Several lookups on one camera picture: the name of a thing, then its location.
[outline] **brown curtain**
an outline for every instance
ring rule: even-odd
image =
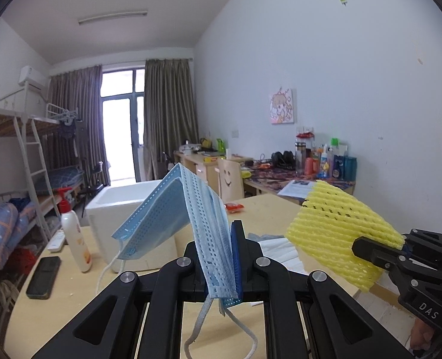
[[[143,140],[146,180],[166,174],[163,152],[172,156],[186,140],[198,142],[188,59],[146,61]]]
[[[48,98],[59,107],[68,110],[78,108],[81,119],[76,122],[78,155],[87,167],[85,171],[91,172],[95,164],[102,161],[102,182],[109,185],[100,96],[102,79],[101,66],[56,75],[50,81]],[[56,133],[47,139],[47,157],[50,169],[79,163],[74,153],[73,139],[65,139]]]

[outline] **human hand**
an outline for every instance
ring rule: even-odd
[[[414,350],[429,349],[434,333],[435,330],[432,327],[425,324],[419,318],[416,318],[412,331],[410,332],[410,348]]]

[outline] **cabinet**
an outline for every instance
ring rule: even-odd
[[[204,182],[206,182],[211,189],[219,194],[219,173],[216,171],[218,167],[217,162],[205,162],[205,156],[194,153],[192,155],[184,155],[182,153],[175,153],[177,162],[180,162],[185,168],[191,170]],[[252,158],[237,156],[231,160],[236,162],[245,162]]]

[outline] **paper document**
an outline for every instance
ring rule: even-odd
[[[261,245],[262,254],[264,256],[282,263],[289,271],[309,275],[304,270],[304,265],[299,259],[296,246],[285,237],[280,239],[262,240],[259,244]],[[260,304],[262,304],[262,301],[251,302],[251,306]]]
[[[305,200],[315,184],[316,183],[312,181],[301,181],[298,179],[292,180],[277,194],[279,196],[294,197]]]

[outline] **ladder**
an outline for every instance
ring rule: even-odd
[[[27,180],[28,195],[30,197],[31,202],[35,204],[35,209],[37,214],[37,224],[38,227],[40,228],[40,232],[43,237],[43,242],[45,242],[45,244],[48,244],[48,242],[53,236],[53,233],[50,231],[50,228],[48,227],[48,224],[45,220],[45,215],[43,214],[42,207],[40,205],[40,202],[38,201],[37,193],[35,190],[35,184],[33,183],[34,176],[39,174],[45,175],[45,182],[49,193],[49,199],[48,199],[49,201],[47,201],[46,203],[52,204],[53,208],[55,209],[55,213],[58,217],[60,217],[60,212],[58,211],[55,196],[53,195],[52,187],[50,185],[50,180],[48,178],[48,171],[46,169],[45,157],[43,156],[42,143],[40,141],[40,137],[38,136],[35,120],[31,119],[31,131],[33,132],[35,141],[27,142],[27,123],[28,123],[27,114],[23,113],[20,119],[22,121],[22,130],[20,131],[19,121],[17,116],[13,118],[13,126],[15,128],[15,133],[17,134],[19,146],[22,151],[23,167],[25,169],[25,177]],[[28,153],[27,153],[27,147],[29,145],[38,146],[38,154],[40,156],[40,161],[42,163],[41,170],[37,170],[35,172],[32,172],[30,170],[30,164],[28,161]]]

